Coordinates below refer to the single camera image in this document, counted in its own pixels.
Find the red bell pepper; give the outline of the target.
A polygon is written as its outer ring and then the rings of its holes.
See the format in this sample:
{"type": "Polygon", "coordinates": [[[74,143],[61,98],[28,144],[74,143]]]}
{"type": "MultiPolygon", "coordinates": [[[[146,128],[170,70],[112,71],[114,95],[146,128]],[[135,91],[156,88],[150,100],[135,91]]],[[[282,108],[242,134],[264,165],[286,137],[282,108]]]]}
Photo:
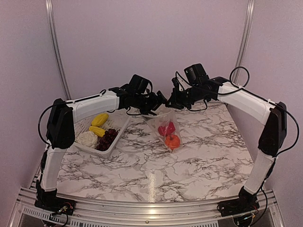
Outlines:
{"type": "Polygon", "coordinates": [[[158,127],[158,133],[163,137],[173,134],[175,131],[176,131],[176,128],[172,121],[169,121],[158,127]]]}

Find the clear zip top bag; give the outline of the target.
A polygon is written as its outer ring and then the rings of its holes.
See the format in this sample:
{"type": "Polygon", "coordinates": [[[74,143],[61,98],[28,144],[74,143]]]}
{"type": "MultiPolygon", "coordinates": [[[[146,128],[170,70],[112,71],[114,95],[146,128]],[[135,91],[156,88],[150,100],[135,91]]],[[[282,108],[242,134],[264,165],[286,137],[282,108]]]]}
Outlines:
{"type": "Polygon", "coordinates": [[[155,115],[143,115],[142,118],[169,151],[179,149],[182,139],[174,109],[162,105],[154,113],[155,115]]]}

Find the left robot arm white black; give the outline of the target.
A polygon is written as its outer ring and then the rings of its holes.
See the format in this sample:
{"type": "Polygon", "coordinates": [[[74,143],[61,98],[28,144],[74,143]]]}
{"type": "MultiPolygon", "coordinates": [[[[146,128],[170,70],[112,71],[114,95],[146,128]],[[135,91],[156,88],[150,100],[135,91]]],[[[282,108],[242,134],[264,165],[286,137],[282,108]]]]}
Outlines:
{"type": "Polygon", "coordinates": [[[98,113],[130,107],[137,108],[142,114],[149,114],[166,101],[160,91],[139,93],[129,85],[76,100],[56,99],[48,107],[51,112],[46,126],[46,150],[41,160],[41,174],[36,183],[37,200],[49,210],[56,210],[60,206],[60,200],[56,197],[57,176],[66,150],[75,142],[75,123],[98,113]]]}

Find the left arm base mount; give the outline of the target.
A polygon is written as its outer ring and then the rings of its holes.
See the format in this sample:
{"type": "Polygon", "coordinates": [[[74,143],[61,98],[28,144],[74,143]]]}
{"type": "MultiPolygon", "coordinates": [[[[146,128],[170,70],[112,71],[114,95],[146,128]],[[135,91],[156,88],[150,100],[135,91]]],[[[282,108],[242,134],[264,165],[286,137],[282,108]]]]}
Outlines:
{"type": "Polygon", "coordinates": [[[72,215],[76,202],[71,199],[57,197],[57,190],[46,192],[44,189],[38,189],[36,194],[35,206],[47,211],[57,212],[64,206],[67,206],[67,214],[72,215]]]}

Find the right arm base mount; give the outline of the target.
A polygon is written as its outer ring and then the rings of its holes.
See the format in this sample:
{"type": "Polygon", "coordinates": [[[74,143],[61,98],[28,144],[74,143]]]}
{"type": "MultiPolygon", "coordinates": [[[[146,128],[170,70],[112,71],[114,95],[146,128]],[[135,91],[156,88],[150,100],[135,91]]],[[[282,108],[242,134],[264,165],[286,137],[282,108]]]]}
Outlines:
{"type": "Polygon", "coordinates": [[[250,194],[243,187],[238,194],[238,198],[221,201],[217,205],[217,210],[222,217],[258,210],[259,208],[257,194],[250,194]]]}

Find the white cauliflower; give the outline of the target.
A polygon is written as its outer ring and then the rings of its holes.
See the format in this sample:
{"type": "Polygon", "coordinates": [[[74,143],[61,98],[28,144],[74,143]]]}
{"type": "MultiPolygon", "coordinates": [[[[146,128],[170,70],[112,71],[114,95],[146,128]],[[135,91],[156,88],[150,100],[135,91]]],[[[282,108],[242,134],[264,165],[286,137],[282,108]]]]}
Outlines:
{"type": "Polygon", "coordinates": [[[88,148],[96,148],[98,144],[98,136],[92,131],[87,131],[79,134],[76,142],[88,148]]]}

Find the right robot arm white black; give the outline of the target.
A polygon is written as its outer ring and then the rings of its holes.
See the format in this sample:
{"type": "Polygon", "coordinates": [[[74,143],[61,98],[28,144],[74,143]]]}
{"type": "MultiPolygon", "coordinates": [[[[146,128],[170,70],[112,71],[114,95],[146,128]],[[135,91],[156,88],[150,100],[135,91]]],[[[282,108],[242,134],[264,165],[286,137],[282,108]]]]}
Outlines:
{"type": "Polygon", "coordinates": [[[205,77],[201,83],[191,84],[186,90],[179,89],[177,78],[173,78],[172,82],[174,88],[166,103],[167,107],[191,109],[197,101],[213,99],[240,109],[264,126],[258,140],[258,154],[254,167],[234,204],[237,211],[246,211],[253,204],[253,197],[262,188],[263,182],[270,175],[278,151],[286,138],[286,105],[259,97],[223,77],[213,79],[205,77]]]}

